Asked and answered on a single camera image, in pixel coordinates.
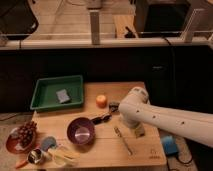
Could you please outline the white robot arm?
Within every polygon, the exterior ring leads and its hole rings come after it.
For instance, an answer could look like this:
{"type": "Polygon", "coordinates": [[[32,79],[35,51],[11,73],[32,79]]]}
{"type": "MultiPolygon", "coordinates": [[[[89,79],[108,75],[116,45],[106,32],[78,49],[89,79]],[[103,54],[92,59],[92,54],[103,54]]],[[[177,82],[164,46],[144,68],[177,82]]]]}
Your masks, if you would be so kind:
{"type": "Polygon", "coordinates": [[[144,122],[213,148],[213,114],[150,105],[148,92],[142,87],[129,91],[119,104],[119,112],[129,128],[144,122]]]}

